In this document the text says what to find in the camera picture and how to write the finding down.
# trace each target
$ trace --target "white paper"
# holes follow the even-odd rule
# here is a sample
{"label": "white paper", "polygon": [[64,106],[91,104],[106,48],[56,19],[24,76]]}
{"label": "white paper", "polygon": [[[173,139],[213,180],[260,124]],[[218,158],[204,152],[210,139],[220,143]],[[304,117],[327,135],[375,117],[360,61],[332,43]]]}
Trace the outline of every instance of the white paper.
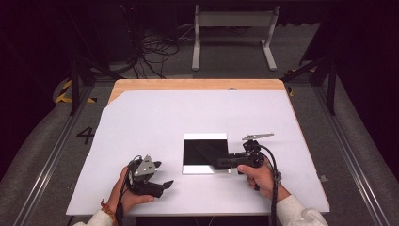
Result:
{"label": "white paper", "polygon": [[184,133],[226,133],[230,153],[244,151],[242,137],[273,132],[258,142],[275,156],[282,182],[301,202],[329,212],[325,192],[284,90],[126,91],[103,112],[67,215],[92,215],[108,199],[120,172],[135,156],[162,165],[151,182],[174,180],[135,216],[270,214],[270,201],[249,188],[247,177],[182,175]]}

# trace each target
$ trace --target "human hand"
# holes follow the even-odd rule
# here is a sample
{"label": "human hand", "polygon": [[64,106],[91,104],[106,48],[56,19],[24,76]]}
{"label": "human hand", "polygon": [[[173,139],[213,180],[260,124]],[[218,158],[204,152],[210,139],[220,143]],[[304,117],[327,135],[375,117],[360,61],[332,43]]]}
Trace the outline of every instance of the human hand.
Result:
{"label": "human hand", "polygon": [[[118,179],[118,181],[115,183],[114,187],[112,188],[108,202],[106,203],[106,204],[108,204],[109,209],[113,213],[115,213],[117,210],[118,200],[120,197],[120,189],[123,185],[123,180],[125,179],[127,170],[128,170],[127,167],[123,168],[123,170],[120,174],[120,178]],[[127,191],[123,194],[122,199],[120,201],[123,206],[123,214],[128,213],[135,205],[147,203],[147,202],[154,202],[154,197],[151,195],[141,195],[141,196],[135,195],[130,190],[128,190],[128,188],[126,186],[123,189],[123,191],[124,190],[127,190]]]}
{"label": "human hand", "polygon": [[[269,160],[265,157],[263,164],[259,168],[252,168],[246,165],[239,165],[237,169],[247,176],[249,186],[255,188],[255,185],[259,186],[259,191],[267,199],[272,200],[273,198],[273,186],[275,181],[273,180],[273,171],[268,167]],[[291,194],[283,185],[279,185],[277,202],[285,199]]]}

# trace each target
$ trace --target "white metal stand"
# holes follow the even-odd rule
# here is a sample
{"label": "white metal stand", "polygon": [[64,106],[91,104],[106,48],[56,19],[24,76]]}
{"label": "white metal stand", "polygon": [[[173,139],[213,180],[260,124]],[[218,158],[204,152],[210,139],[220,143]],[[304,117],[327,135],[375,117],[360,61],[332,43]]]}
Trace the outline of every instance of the white metal stand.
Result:
{"label": "white metal stand", "polygon": [[279,7],[275,7],[273,11],[200,11],[199,6],[196,5],[192,70],[200,69],[201,26],[265,26],[268,27],[268,34],[265,40],[261,40],[261,44],[270,71],[275,71],[277,66],[269,45],[278,17]]}

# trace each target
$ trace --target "white sleeve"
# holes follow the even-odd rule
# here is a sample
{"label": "white sleeve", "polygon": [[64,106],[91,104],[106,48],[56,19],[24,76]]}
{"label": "white sleeve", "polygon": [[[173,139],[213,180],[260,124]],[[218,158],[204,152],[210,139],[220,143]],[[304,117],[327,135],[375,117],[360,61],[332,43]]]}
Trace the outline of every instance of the white sleeve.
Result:
{"label": "white sleeve", "polygon": [[112,226],[113,222],[109,215],[107,215],[103,210],[97,210],[97,212],[91,217],[88,224],[83,222],[78,222],[73,226]]}
{"label": "white sleeve", "polygon": [[328,225],[317,210],[305,208],[294,195],[277,203],[277,216],[284,226]]}

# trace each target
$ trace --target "gray carpet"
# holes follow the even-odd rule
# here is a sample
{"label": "gray carpet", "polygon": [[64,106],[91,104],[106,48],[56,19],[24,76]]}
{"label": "gray carpet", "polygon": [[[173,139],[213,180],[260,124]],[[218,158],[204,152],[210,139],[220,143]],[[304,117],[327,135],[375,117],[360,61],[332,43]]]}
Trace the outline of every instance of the gray carpet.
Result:
{"label": "gray carpet", "polygon": [[[238,35],[230,31],[210,29],[203,33],[198,72],[191,71],[193,41],[185,40],[180,43],[179,53],[171,56],[165,63],[163,74],[168,78],[173,78],[173,75],[179,75],[179,78],[279,78],[285,71],[297,67],[316,29],[317,25],[276,28],[271,43],[278,66],[276,72],[267,69],[259,43],[259,39],[263,37],[262,30],[249,29],[245,34]],[[155,65],[154,69],[159,71],[160,65]],[[147,76],[154,76],[148,69],[145,73]],[[133,72],[123,75],[135,77]],[[56,162],[56,169],[37,206],[33,208],[28,225],[68,224],[70,217],[65,212],[92,141],[91,138],[85,144],[86,138],[76,135],[88,127],[95,132],[112,86],[113,83],[109,81],[96,83],[89,96],[97,98],[97,103],[84,105],[67,139],[63,154]],[[331,212],[325,214],[327,222],[329,225],[375,225],[314,88],[307,83],[290,83],[288,86],[294,90],[291,101],[315,167],[320,175],[327,177],[327,181],[323,182],[331,207]],[[399,214],[396,210],[399,209],[399,201],[394,197],[399,194],[398,182],[381,158],[339,81],[335,105],[335,118],[343,128],[381,208],[389,223],[398,225]],[[42,166],[57,143],[70,110],[71,104],[58,103],[19,151],[0,184],[0,225],[12,225],[18,217]],[[80,220],[88,221],[88,218],[75,217],[72,224]]]}

